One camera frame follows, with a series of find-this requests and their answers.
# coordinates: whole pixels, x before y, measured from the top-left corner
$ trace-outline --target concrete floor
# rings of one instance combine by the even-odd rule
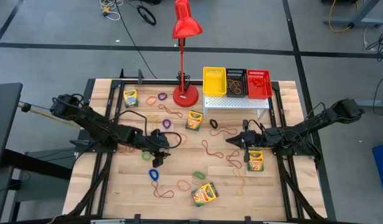
[[[202,78],[203,66],[267,69],[273,80],[296,81],[305,107],[282,0],[190,2],[192,15],[201,23],[204,33],[188,39],[187,47],[232,50],[188,52],[185,54],[188,74]],[[17,3],[0,0],[0,28]],[[176,20],[173,3],[164,0],[157,6],[148,6],[157,18],[155,27],[145,23],[129,5],[120,6],[138,46],[165,47],[142,52],[159,78],[173,78],[179,70],[179,56],[173,50],[177,41],[171,38]],[[321,22],[328,16],[330,5],[319,0],[288,3],[300,51],[373,54],[364,50],[364,29],[338,34]],[[121,22],[103,18],[99,10],[98,1],[24,1],[0,39],[0,83],[21,82],[22,101],[49,107],[52,97],[83,93],[88,78],[117,77],[121,68],[125,75],[136,75],[140,68],[146,77],[151,77],[136,51],[108,49],[107,46],[132,43]],[[334,16],[352,15],[354,11],[353,5],[337,4]],[[369,17],[383,19],[383,1]],[[367,41],[375,41],[382,32],[383,26],[369,29]],[[80,50],[76,45],[105,47]],[[250,54],[245,49],[268,50],[269,54],[264,51]],[[330,106],[346,97],[373,98],[383,76],[383,61],[348,57],[301,58],[313,106],[320,101]],[[377,99],[383,100],[383,86]],[[76,138],[77,133],[78,130],[55,121],[18,112],[7,147],[19,152],[71,147],[69,140]],[[383,117],[367,108],[359,122],[335,124],[319,135],[337,220],[383,223],[383,190],[371,150],[383,144]],[[61,212],[63,203],[59,198],[29,202],[30,210],[22,208],[19,220],[53,217]]]

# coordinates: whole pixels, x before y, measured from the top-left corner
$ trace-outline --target red desk lamp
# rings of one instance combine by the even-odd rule
[[[188,0],[176,0],[174,8],[177,22],[173,27],[172,38],[179,39],[181,71],[177,76],[179,87],[176,87],[173,91],[173,100],[179,106],[189,107],[197,103],[198,90],[195,86],[190,85],[190,81],[186,83],[186,78],[190,80],[190,76],[185,76],[183,71],[184,44],[186,43],[186,37],[201,34],[203,31],[201,25],[191,17]]]

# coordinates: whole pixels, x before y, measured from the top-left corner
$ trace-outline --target wooden tabletop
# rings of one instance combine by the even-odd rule
[[[97,79],[94,84],[90,106],[100,114],[105,114],[110,83],[110,79]],[[287,125],[292,126],[303,120],[296,84],[295,82],[279,82],[279,84],[286,122]],[[182,133],[187,136],[187,141],[178,148],[171,149],[171,156],[164,160],[162,166],[158,167],[159,193],[163,194],[168,190],[172,190],[174,197],[156,198],[153,195],[154,187],[151,186],[151,178],[148,174],[148,171],[152,168],[152,162],[142,160],[141,151],[139,150],[128,152],[126,147],[119,146],[117,153],[113,156],[103,217],[133,218],[136,213],[139,213],[141,218],[151,219],[244,220],[245,216],[251,216],[252,220],[285,220],[277,159],[272,154],[271,149],[262,148],[264,171],[250,172],[246,170],[247,166],[242,162],[244,152],[225,142],[225,139],[233,135],[225,132],[221,132],[216,136],[210,135],[209,119],[215,119],[219,127],[235,128],[239,132],[242,130],[243,119],[257,119],[257,110],[211,109],[208,116],[203,119],[199,132],[191,131],[184,127],[190,110],[203,111],[202,86],[197,86],[200,98],[197,104],[190,108],[181,108],[173,102],[173,88],[173,85],[125,86],[126,90],[136,89],[138,91],[139,107],[132,108],[132,110],[145,116],[149,115],[150,119],[147,126],[149,133],[153,128],[164,130],[162,120],[170,119],[172,126],[168,131]],[[157,100],[151,106],[146,104],[146,99],[149,96],[157,96],[161,92],[168,94],[166,100]],[[181,112],[182,118],[159,109],[159,104],[164,104],[173,112]],[[273,96],[273,104],[277,122],[279,122],[275,96]],[[268,113],[265,113],[259,122],[263,123],[265,127],[270,127]],[[143,120],[135,114],[124,114],[119,123],[143,128]],[[260,132],[254,125],[251,125],[250,129],[256,129],[257,132]],[[168,135],[168,139],[171,145],[177,143],[174,136]],[[209,152],[221,152],[224,158],[220,159],[208,155],[201,144],[202,140],[209,143]],[[233,159],[242,162],[242,168],[239,169],[239,172],[245,179],[243,195],[236,193],[243,180],[234,175],[234,166],[225,159],[235,150],[238,150],[240,155],[233,157]],[[88,190],[95,157],[95,153],[84,153],[76,162],[67,198],[65,199],[63,214],[71,211]],[[300,190],[316,211],[326,217],[314,161],[308,156],[294,156],[294,161]],[[192,173],[196,170],[207,174],[206,180],[193,177]],[[176,185],[179,180],[190,183],[191,189],[186,192],[179,190]],[[219,197],[201,207],[196,207],[191,197],[191,191],[209,182],[214,183]],[[181,184],[181,187],[187,188],[185,184]],[[289,188],[288,191],[293,216],[296,217],[294,196]],[[99,193],[96,195],[97,197],[95,197],[93,203],[94,213],[97,211]]]

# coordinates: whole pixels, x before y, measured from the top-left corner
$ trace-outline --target purple rubber band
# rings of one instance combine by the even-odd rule
[[[164,126],[164,128],[168,129],[168,128],[171,127],[172,122],[170,120],[168,120],[168,119],[165,119],[165,120],[162,121],[162,125]]]
[[[165,100],[168,97],[166,93],[160,93],[158,94],[158,99],[159,100]]]

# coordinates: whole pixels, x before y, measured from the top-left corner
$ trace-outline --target red basket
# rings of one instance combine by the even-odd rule
[[[267,99],[273,95],[268,70],[247,70],[248,97]]]

